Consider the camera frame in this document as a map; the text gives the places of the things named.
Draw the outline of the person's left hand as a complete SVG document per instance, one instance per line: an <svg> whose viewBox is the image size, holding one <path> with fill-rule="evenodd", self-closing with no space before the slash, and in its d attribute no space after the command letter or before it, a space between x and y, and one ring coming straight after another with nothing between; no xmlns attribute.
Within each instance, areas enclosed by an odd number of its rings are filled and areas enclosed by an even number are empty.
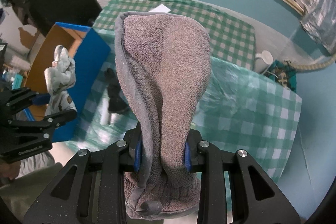
<svg viewBox="0 0 336 224"><path fill-rule="evenodd" d="M1 178L9 178L13 180L18 177L20 172L21 162L13 162L8 164L6 162L1 162L0 164L0 174Z"/></svg>

